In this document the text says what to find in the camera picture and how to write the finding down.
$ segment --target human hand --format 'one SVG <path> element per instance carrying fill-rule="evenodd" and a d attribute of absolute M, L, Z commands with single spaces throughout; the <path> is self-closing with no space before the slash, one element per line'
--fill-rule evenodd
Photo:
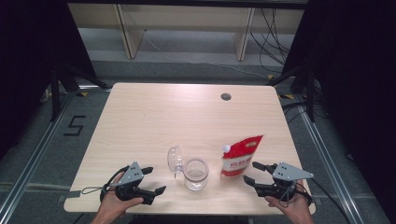
<path fill-rule="evenodd" d="M 119 182 L 123 173 L 114 178 L 113 183 Z M 111 187 L 100 204 L 98 212 L 92 221 L 92 224 L 107 224 L 112 223 L 118 217 L 125 214 L 126 210 L 130 207 L 136 206 L 143 202 L 143 198 L 133 198 L 129 201 L 121 201 L 115 191 L 115 187 Z"/>
<path fill-rule="evenodd" d="M 296 188 L 304 192 L 303 180 L 297 180 Z M 301 194 L 295 193 L 294 197 L 289 201 L 288 206 L 286 206 L 286 202 L 279 203 L 279 199 L 271 196 L 266 196 L 265 200 L 268 202 L 268 206 L 278 208 L 294 224 L 314 223 L 308 209 L 307 199 Z"/>

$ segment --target clear glass jar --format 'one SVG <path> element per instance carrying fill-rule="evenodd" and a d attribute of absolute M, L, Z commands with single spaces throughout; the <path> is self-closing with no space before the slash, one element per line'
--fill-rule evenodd
<path fill-rule="evenodd" d="M 209 167 L 203 160 L 194 158 L 185 163 L 183 174 L 186 187 L 193 191 L 199 191 L 207 185 Z"/>

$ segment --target floor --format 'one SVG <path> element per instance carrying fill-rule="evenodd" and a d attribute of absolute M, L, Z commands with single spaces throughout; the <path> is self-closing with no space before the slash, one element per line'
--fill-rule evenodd
<path fill-rule="evenodd" d="M 128 60 L 119 31 L 80 29 L 80 33 L 98 76 L 109 83 L 128 81 L 130 76 L 136 76 L 136 80 L 142 81 L 189 78 L 186 81 L 264 85 L 268 76 L 278 76 L 282 67 L 268 54 L 261 54 L 252 37 L 244 61 L 238 62 L 232 34 L 147 31 L 136 57 Z M 261 34 L 254 36 L 262 43 Z M 293 35 L 279 36 L 279 42 L 286 48 L 290 47 L 292 39 Z M 283 62 L 278 49 L 268 49 Z M 153 71 L 172 73 L 172 76 L 158 78 L 158 74 L 152 75 Z M 284 97 L 280 99 L 282 105 L 302 100 L 301 96 L 288 98 L 291 82 L 292 78 L 276 86 L 281 98 Z M 84 80 L 79 83 L 90 85 Z M 7 208 L 8 211 L 1 211 L 1 214 L 7 212 L 1 223 L 85 223 L 92 219 L 94 214 L 70 214 L 63 210 L 64 195 L 73 182 L 109 94 L 109 91 L 96 89 L 85 91 L 87 96 L 66 94 L 62 97 L 63 118 L 55 123 L 49 122 L 50 101 L 43 102 L 20 143 L 0 162 L 0 201 L 7 202 L 14 189 L 23 192 L 16 192 L 15 203 Z M 315 105 L 315 109 L 315 123 L 309 121 L 302 107 L 285 110 L 303 167 L 315 173 L 316 180 L 344 208 L 350 223 L 389 223 L 359 169 L 346 158 L 347 149 L 324 108 Z M 85 116 L 80 121 L 84 124 L 83 132 L 79 137 L 67 138 L 64 134 L 72 132 L 68 126 L 75 115 Z M 313 182 L 309 185 L 317 207 L 315 222 L 347 223 L 321 188 Z M 128 215 L 117 223 L 127 223 L 127 218 L 131 217 Z M 250 217 L 250 220 L 253 223 L 289 223 L 284 217 Z"/>

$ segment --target wooden table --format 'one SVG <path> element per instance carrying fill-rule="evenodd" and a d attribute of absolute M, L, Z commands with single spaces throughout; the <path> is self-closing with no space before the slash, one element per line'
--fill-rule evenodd
<path fill-rule="evenodd" d="M 229 93 L 231 100 L 221 99 Z M 274 215 L 242 176 L 223 177 L 221 147 L 264 134 L 253 161 L 287 162 L 301 168 L 276 91 L 268 86 L 118 83 L 111 91 L 71 190 L 103 186 L 121 167 L 137 161 L 152 166 L 141 189 L 166 186 L 153 205 L 128 210 L 137 214 Z M 206 188 L 192 192 L 167 164 L 170 147 L 180 146 L 184 161 L 193 157 L 209 166 Z M 268 173 L 251 165 L 244 172 L 272 184 Z M 99 191 L 69 198 L 68 212 L 96 212 Z M 315 206 L 310 206 L 311 213 Z"/>

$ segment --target red and white pouch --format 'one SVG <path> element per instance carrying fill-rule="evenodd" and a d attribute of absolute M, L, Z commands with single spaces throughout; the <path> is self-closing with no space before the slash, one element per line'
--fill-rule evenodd
<path fill-rule="evenodd" d="M 250 164 L 263 135 L 246 138 L 232 146 L 224 146 L 221 174 L 225 176 L 240 175 Z"/>

